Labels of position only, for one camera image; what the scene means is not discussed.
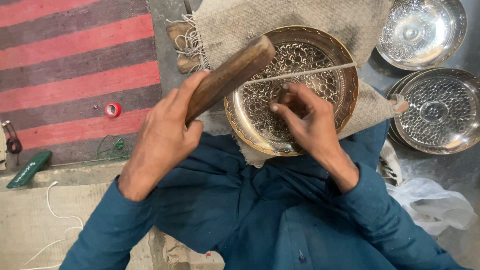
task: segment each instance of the green wooden block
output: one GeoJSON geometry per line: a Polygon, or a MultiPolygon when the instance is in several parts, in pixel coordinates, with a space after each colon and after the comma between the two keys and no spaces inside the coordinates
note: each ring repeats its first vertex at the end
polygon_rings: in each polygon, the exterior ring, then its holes
{"type": "Polygon", "coordinates": [[[36,153],[23,169],[8,183],[7,188],[14,188],[26,185],[52,155],[52,151],[36,153]]]}

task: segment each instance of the plastic bag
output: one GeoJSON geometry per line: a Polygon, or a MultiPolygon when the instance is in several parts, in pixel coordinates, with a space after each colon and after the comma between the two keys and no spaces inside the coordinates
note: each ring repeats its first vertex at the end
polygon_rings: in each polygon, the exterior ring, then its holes
{"type": "Polygon", "coordinates": [[[414,178],[400,186],[386,186],[415,224],[430,235],[439,235],[448,226],[466,230],[478,218],[462,194],[444,190],[431,179],[414,178]]]}

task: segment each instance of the tape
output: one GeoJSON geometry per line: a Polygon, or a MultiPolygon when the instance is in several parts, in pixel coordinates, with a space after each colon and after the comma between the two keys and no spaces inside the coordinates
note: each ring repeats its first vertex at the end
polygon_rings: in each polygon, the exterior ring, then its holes
{"type": "Polygon", "coordinates": [[[105,114],[108,117],[117,117],[121,113],[121,107],[118,103],[115,102],[109,102],[105,106],[105,114]]]}

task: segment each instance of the charging cable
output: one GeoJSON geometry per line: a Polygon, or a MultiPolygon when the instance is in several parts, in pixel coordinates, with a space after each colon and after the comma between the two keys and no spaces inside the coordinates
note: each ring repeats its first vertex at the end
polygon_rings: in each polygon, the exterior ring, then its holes
{"type": "MultiPolygon", "coordinates": [[[[71,216],[71,217],[59,217],[57,216],[53,211],[52,211],[52,207],[50,207],[50,200],[48,199],[48,192],[50,191],[50,188],[57,184],[58,181],[55,181],[53,182],[47,189],[47,205],[48,205],[48,209],[50,210],[50,213],[52,213],[52,215],[54,215],[55,217],[59,218],[59,219],[70,219],[70,218],[76,218],[78,219],[78,221],[80,221],[80,224],[81,224],[81,227],[78,227],[78,226],[74,226],[74,227],[71,227],[71,228],[68,228],[67,230],[65,230],[65,232],[63,233],[65,238],[64,239],[60,239],[60,240],[57,240],[53,243],[50,243],[48,246],[42,248],[42,250],[40,250],[40,252],[38,252],[35,256],[33,256],[30,260],[28,260],[28,262],[24,263],[24,265],[26,265],[27,263],[31,262],[33,259],[35,259],[40,253],[42,253],[46,248],[48,248],[49,246],[55,244],[55,243],[58,243],[58,242],[61,242],[61,241],[65,241],[67,240],[67,232],[71,229],[81,229],[83,230],[84,229],[84,223],[82,222],[82,220],[79,218],[79,217],[76,217],[76,216],[71,216]]],[[[61,264],[57,264],[57,265],[54,265],[54,266],[47,266],[47,267],[37,267],[37,268],[28,268],[28,269],[20,269],[20,270],[37,270],[37,269],[49,269],[49,268],[54,268],[54,267],[57,267],[57,266],[60,266],[61,264]]]]}

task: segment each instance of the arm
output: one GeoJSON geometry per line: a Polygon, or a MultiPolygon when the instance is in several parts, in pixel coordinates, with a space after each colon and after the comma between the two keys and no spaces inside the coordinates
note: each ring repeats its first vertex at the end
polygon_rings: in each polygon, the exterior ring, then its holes
{"type": "Polygon", "coordinates": [[[354,164],[342,150],[335,131],[333,107],[306,85],[290,85],[284,104],[272,103],[272,111],[287,122],[297,142],[329,173],[342,193],[334,201],[358,225],[364,238],[398,269],[461,268],[445,250],[391,198],[381,176],[362,164],[354,164]],[[288,106],[303,105],[298,117],[288,106]]]}
{"type": "Polygon", "coordinates": [[[130,261],[130,250],[152,228],[154,187],[198,145],[203,124],[185,126],[193,92],[209,71],[197,72],[148,113],[138,131],[133,154],[108,188],[61,270],[118,270],[130,261]]]}
{"type": "Polygon", "coordinates": [[[462,269],[388,195],[376,171],[361,163],[357,166],[360,169],[357,185],[336,197],[335,202],[372,246],[397,269],[462,269]]]}
{"type": "Polygon", "coordinates": [[[117,178],[68,251],[60,270],[125,269],[130,250],[152,228],[154,194],[141,202],[128,200],[120,194],[117,178]]]}

